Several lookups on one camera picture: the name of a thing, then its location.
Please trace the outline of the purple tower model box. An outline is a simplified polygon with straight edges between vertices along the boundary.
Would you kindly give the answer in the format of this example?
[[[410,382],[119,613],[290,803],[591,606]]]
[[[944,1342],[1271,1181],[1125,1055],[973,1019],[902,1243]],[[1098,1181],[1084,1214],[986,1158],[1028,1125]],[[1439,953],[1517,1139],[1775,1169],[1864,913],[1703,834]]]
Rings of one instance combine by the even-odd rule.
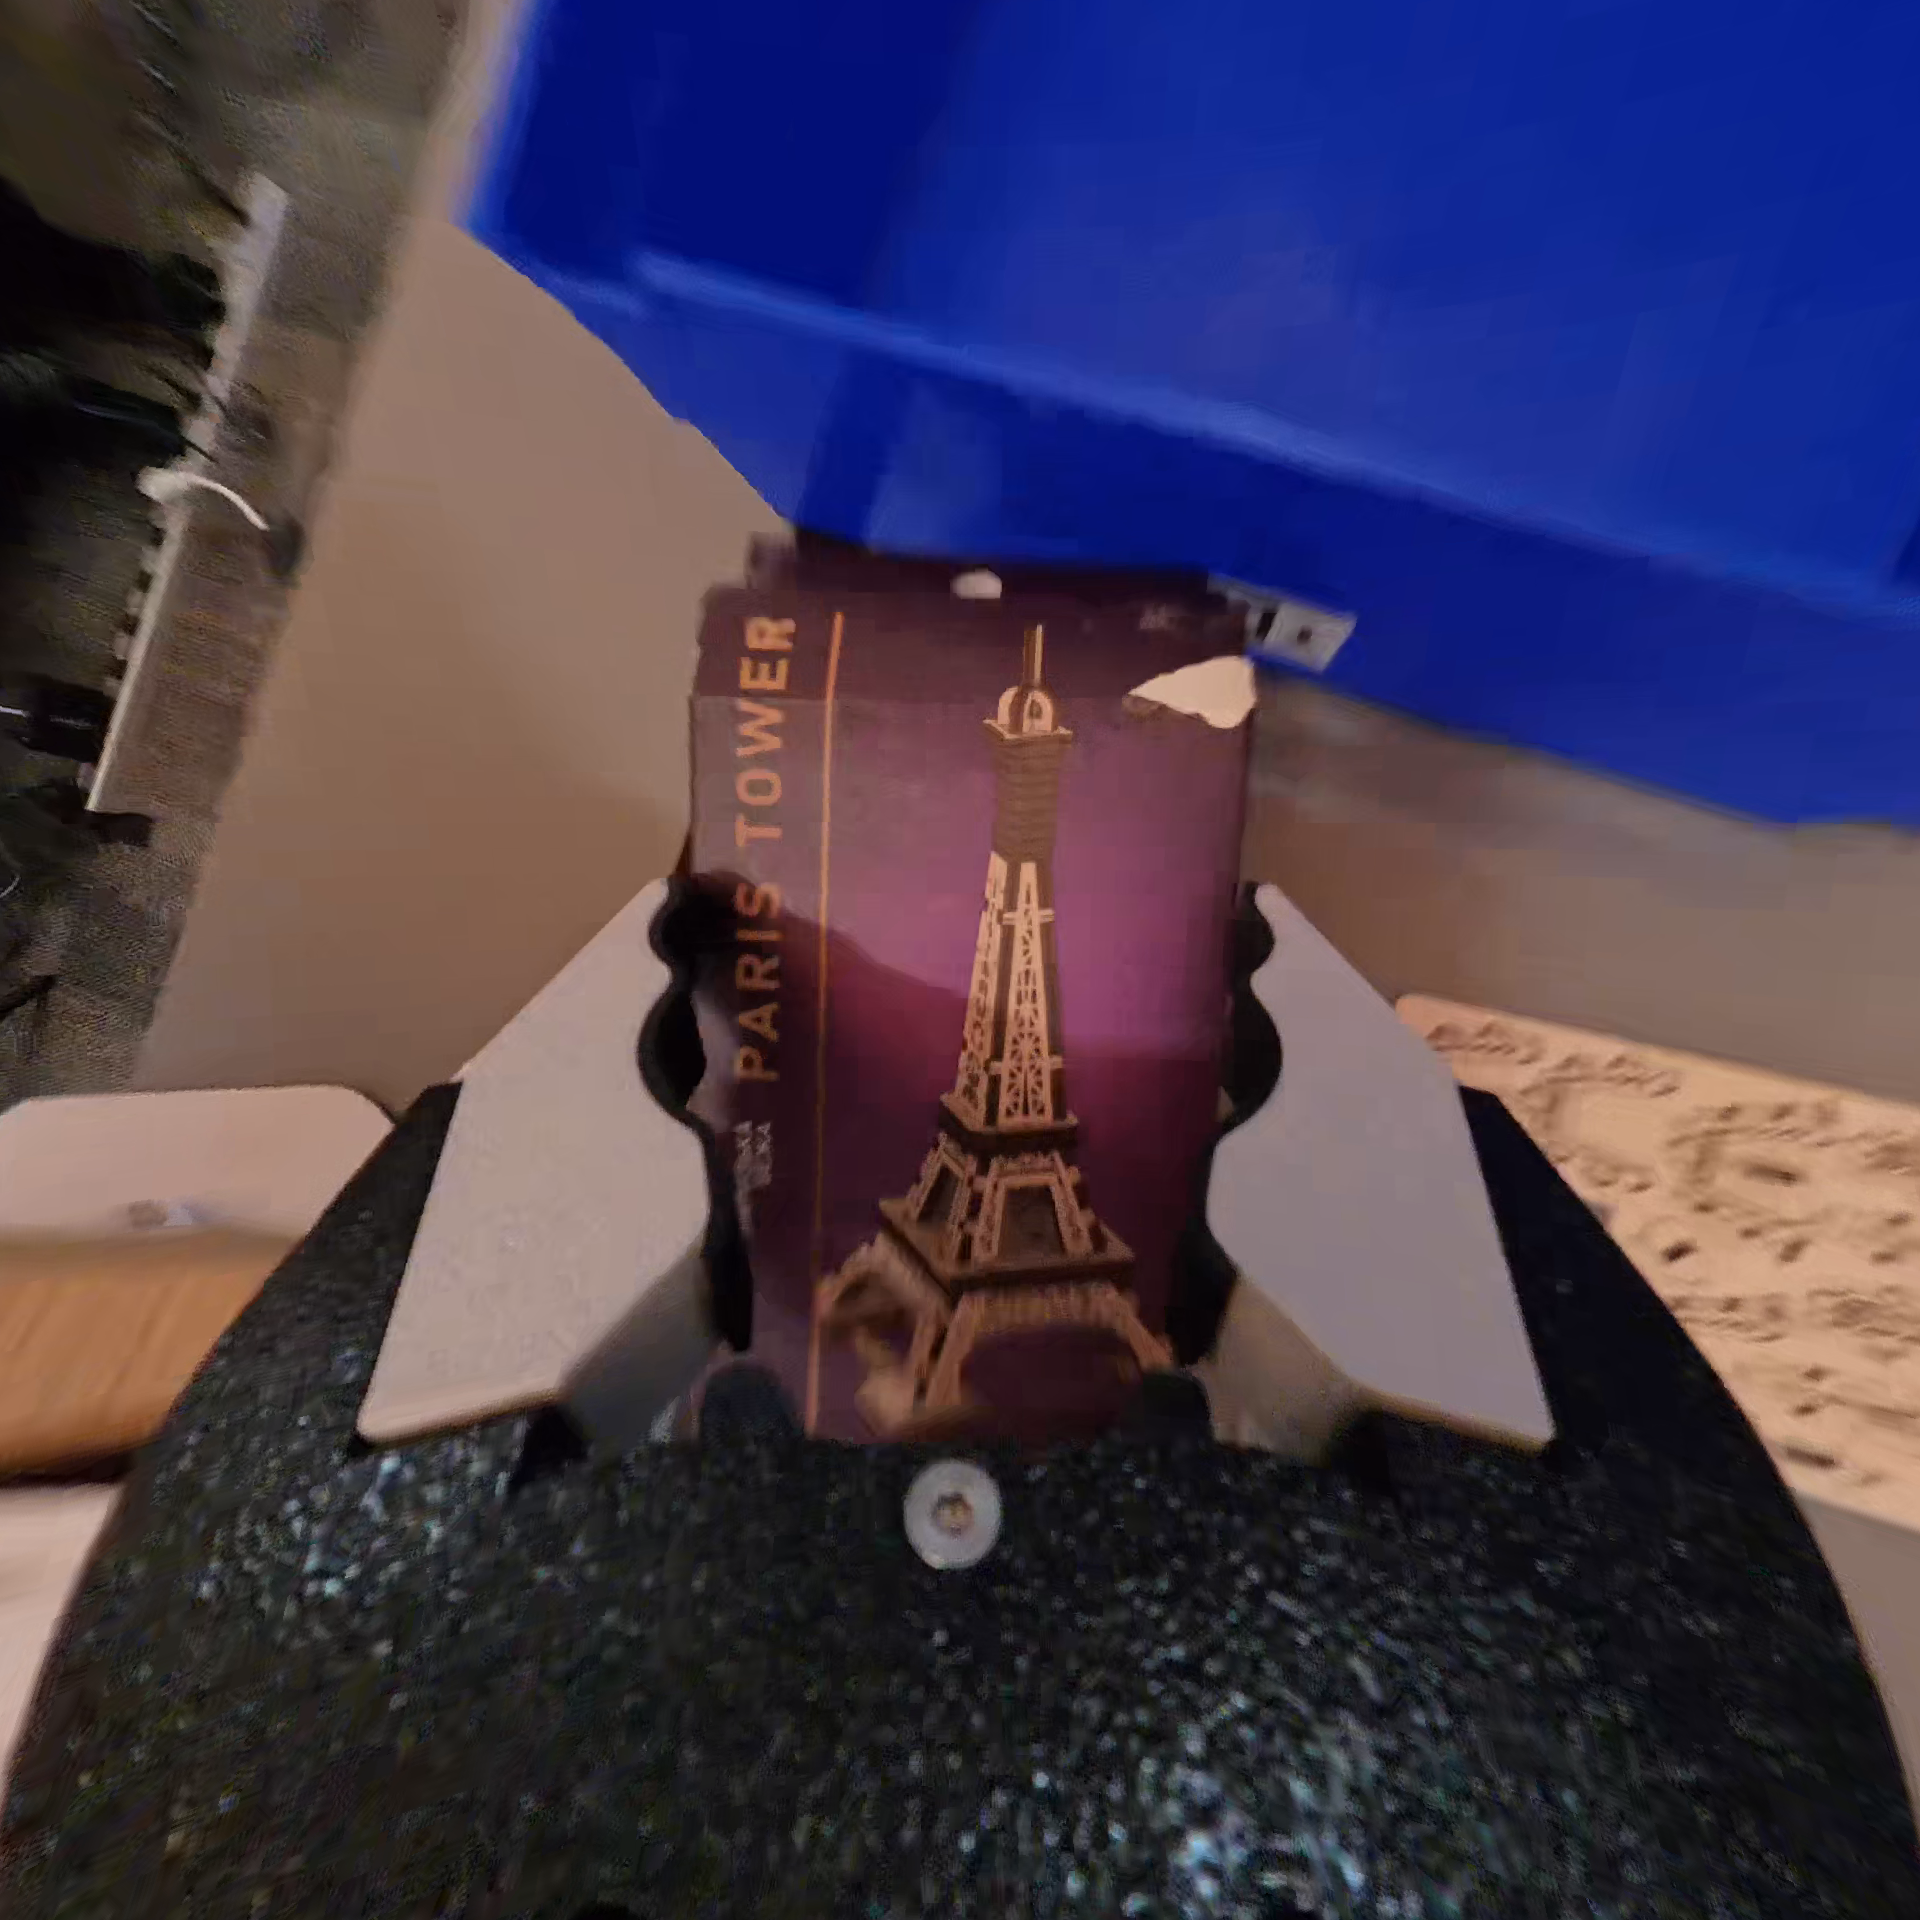
[[[1173,1361],[1250,761],[1202,578],[756,540],[702,604],[689,932],[750,1355],[828,1443],[1069,1439]]]

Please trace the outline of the blue plastic bin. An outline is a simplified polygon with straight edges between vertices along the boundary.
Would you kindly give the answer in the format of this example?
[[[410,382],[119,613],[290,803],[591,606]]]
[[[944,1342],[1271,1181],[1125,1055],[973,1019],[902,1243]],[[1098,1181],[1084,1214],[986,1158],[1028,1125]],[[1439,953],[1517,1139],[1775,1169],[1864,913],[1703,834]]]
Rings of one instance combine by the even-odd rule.
[[[530,3],[465,221],[792,522],[1917,825],[1917,3]]]

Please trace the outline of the wooden sheet with tower parts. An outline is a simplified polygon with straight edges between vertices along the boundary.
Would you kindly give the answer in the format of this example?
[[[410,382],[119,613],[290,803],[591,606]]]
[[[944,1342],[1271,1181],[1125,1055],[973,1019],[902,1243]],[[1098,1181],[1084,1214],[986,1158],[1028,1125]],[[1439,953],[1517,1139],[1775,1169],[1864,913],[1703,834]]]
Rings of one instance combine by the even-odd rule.
[[[1787,1483],[1917,1526],[1917,1108],[1404,994],[1728,1381]]]

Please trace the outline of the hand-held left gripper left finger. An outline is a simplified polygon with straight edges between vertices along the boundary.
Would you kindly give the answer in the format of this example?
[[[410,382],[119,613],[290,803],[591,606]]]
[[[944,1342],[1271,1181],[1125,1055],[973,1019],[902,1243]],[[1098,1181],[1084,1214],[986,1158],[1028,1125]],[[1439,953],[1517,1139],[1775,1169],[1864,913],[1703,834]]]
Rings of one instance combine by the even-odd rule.
[[[358,1439],[553,1407],[633,1450],[750,1345],[733,1169],[689,1109],[698,906],[653,877],[462,1072]]]

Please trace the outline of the grey desk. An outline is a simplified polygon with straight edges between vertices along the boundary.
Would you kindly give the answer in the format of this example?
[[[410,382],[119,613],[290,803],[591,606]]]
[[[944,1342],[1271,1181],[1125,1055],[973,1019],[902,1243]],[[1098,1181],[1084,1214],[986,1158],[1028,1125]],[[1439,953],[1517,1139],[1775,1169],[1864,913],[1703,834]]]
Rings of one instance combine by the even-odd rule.
[[[702,604],[777,540],[762,518],[553,298],[410,215],[139,1088],[394,1109],[457,1084],[653,877],[687,885]],[[1917,1104],[1917,833],[1768,827],[1458,743],[1271,675],[1250,595],[1218,590],[1254,722],[1238,906],[1276,885],[1393,1012],[1432,994]],[[1546,1186],[1627,1261],[1555,1165]],[[1917,1526],[1771,1456],[1779,1491],[1845,1546],[1897,1681]]]

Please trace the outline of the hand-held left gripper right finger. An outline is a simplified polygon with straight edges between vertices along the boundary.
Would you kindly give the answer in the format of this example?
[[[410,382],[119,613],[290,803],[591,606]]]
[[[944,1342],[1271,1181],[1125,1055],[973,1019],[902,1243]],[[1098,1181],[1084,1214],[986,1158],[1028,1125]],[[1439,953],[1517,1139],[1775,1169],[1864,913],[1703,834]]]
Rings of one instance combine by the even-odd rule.
[[[1324,1462],[1373,1415],[1524,1456],[1555,1435],[1458,1082],[1271,882],[1233,917],[1166,1335],[1231,1450]]]

